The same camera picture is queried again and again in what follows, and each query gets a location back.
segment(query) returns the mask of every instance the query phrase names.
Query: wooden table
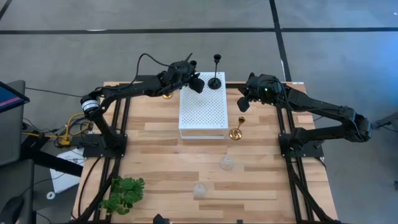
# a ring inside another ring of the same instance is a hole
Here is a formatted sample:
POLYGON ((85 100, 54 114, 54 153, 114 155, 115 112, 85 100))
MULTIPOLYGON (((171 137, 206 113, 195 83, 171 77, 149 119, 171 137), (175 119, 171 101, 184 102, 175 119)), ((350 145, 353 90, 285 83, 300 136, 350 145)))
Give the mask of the wooden table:
MULTIPOLYGON (((305 91, 302 83, 288 85, 305 91)), ((174 223, 236 223, 238 219, 244 223, 295 223, 286 164, 277 140, 280 130, 276 108, 251 103, 242 113, 236 105, 240 97, 237 89, 227 89, 229 128, 238 125, 238 117, 246 118, 241 126, 243 138, 238 141, 229 136, 223 140, 182 140, 178 131, 179 91, 170 100, 132 98, 126 130, 129 141, 119 175, 142 177, 146 187, 144 198, 134 204, 130 213, 113 214, 112 222, 152 223, 159 213, 174 223), (234 161, 229 171, 219 165, 226 154, 234 161), (198 182, 208 189, 205 198, 193 196, 193 186, 198 182)), ((109 124, 113 111, 114 104, 104 115, 109 124)), ((285 111, 284 116, 289 130, 285 111)), ((296 127, 315 128, 310 113, 293 113, 293 116, 296 127)), ((78 196, 94 161, 92 158, 85 162, 78 196)), ((82 210, 98 192, 103 161, 99 161, 88 179, 82 210)), ((303 163, 309 191, 326 214, 337 218, 325 168, 313 158, 303 158, 303 163)), ((303 198, 299 195, 302 216, 306 219, 303 198)))

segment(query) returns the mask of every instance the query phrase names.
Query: perforated white box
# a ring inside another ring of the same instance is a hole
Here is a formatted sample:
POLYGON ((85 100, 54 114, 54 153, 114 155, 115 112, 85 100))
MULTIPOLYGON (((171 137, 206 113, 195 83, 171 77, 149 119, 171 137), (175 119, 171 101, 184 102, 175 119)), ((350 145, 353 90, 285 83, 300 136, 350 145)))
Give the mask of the perforated white box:
POLYGON ((190 88, 180 92, 180 119, 178 128, 182 139, 224 139, 228 131, 225 73, 217 72, 221 87, 212 90, 207 85, 214 72, 201 72, 205 82, 202 93, 190 88))

